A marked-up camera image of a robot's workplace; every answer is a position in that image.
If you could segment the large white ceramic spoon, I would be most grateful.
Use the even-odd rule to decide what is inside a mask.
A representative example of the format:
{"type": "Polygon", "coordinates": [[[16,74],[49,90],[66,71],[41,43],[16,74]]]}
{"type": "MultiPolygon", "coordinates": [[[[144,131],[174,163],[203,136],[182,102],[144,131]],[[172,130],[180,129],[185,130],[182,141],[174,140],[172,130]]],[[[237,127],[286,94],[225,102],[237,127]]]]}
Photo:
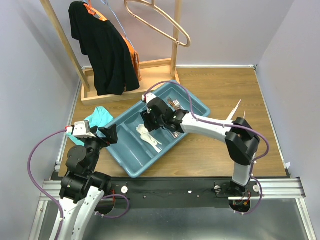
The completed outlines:
{"type": "Polygon", "coordinates": [[[136,127],[136,131],[138,133],[140,133],[141,135],[146,135],[147,137],[149,137],[149,139],[155,144],[155,145],[162,145],[162,143],[160,141],[158,141],[157,139],[155,139],[148,131],[148,129],[145,127],[144,124],[139,124],[136,127]]]}

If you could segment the small white spoon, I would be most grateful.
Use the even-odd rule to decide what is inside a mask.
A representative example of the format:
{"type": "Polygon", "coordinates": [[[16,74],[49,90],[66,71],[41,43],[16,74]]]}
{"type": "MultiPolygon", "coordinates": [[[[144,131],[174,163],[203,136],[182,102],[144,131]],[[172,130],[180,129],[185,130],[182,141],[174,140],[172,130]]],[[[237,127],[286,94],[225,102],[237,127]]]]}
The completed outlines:
{"type": "Polygon", "coordinates": [[[160,153],[162,150],[156,145],[152,145],[152,147],[156,150],[157,153],[160,153]]]}

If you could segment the copper fork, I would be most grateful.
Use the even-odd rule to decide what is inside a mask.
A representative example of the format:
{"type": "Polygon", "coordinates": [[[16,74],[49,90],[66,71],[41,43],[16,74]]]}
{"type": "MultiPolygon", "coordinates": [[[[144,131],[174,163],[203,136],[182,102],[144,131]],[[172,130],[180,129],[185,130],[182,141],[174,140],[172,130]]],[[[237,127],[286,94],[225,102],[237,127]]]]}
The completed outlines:
{"type": "Polygon", "coordinates": [[[173,102],[173,100],[172,100],[170,97],[167,97],[166,100],[167,100],[168,104],[169,104],[171,107],[173,107],[174,109],[176,108],[175,103],[173,102]]]}

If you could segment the silver knife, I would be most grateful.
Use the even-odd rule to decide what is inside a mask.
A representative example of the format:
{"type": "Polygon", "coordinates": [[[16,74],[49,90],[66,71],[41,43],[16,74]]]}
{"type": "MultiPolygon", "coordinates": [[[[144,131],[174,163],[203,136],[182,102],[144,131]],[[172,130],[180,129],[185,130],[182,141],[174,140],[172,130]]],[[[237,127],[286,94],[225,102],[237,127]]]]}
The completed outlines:
{"type": "Polygon", "coordinates": [[[177,131],[175,131],[175,132],[170,131],[170,133],[174,138],[178,138],[180,136],[180,133],[177,131]]]}

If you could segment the silver fork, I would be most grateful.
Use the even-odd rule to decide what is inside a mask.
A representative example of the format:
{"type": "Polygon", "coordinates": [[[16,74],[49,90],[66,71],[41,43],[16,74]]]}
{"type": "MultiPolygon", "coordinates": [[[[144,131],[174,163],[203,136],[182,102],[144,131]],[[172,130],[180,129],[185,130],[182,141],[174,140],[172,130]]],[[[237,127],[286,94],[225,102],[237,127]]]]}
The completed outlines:
{"type": "Polygon", "coordinates": [[[185,108],[182,107],[182,105],[180,104],[180,102],[177,99],[173,100],[173,104],[177,109],[185,110],[185,108]]]}

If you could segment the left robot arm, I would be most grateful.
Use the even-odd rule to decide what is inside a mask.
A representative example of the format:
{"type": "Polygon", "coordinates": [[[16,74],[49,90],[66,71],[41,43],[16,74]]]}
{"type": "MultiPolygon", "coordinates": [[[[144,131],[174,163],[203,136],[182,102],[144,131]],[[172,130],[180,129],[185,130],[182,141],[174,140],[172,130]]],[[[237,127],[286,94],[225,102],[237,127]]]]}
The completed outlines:
{"type": "Polygon", "coordinates": [[[79,139],[84,145],[76,145],[67,153],[67,172],[61,181],[59,206],[51,240],[71,239],[74,226],[82,206],[89,206],[86,198],[93,197],[93,191],[101,198],[111,191],[111,177],[95,168],[100,151],[118,143],[117,125],[90,127],[87,120],[75,122],[65,128],[67,134],[79,139]]]}

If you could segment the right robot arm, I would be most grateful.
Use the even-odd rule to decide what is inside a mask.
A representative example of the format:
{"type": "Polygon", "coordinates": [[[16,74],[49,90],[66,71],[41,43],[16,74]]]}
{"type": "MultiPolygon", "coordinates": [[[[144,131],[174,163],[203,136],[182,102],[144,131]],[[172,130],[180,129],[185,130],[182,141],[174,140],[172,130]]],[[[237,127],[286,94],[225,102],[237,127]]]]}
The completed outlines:
{"type": "Polygon", "coordinates": [[[146,110],[141,112],[146,129],[159,128],[181,134],[199,134],[226,144],[228,154],[234,162],[233,176],[226,187],[218,186],[215,192],[224,191],[230,196],[242,197],[248,190],[254,158],[260,138],[252,132],[243,118],[216,120],[193,114],[184,109],[173,110],[164,100],[152,93],[142,96],[146,110]]]}

